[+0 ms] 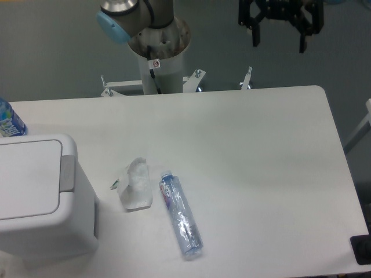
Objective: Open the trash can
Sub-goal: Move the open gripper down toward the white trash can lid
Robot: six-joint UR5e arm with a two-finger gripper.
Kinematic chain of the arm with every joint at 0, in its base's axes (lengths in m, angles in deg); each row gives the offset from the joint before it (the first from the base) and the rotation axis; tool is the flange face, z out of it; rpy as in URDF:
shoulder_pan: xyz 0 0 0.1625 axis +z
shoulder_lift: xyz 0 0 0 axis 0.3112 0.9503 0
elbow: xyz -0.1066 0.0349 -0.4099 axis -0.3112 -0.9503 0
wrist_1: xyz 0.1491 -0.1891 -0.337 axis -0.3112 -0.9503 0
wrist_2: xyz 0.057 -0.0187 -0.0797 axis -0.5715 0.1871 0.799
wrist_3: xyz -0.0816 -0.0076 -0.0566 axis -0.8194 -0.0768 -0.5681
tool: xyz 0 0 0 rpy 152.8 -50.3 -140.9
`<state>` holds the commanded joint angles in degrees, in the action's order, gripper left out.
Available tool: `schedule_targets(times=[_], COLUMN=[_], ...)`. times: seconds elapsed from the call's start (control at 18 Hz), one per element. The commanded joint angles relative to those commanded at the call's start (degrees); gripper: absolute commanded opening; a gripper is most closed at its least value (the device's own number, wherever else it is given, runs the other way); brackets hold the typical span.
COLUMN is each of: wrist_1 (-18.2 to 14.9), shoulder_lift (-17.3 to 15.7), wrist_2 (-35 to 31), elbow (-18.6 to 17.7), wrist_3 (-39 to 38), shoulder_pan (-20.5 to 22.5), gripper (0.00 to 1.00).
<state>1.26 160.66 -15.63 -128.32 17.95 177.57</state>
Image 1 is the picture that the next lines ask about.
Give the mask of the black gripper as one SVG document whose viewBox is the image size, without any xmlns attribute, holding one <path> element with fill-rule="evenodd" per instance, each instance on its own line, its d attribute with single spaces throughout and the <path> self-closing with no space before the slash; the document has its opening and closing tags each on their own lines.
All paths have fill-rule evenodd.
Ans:
<svg viewBox="0 0 371 278">
<path fill-rule="evenodd" d="M 250 6 L 257 5 L 259 13 L 251 16 Z M 324 1 L 249 1 L 239 0 L 238 24 L 252 32 L 253 47 L 260 43 L 260 22 L 263 19 L 289 21 L 300 34 L 299 53 L 307 48 L 306 37 L 319 34 L 324 26 Z"/>
</svg>

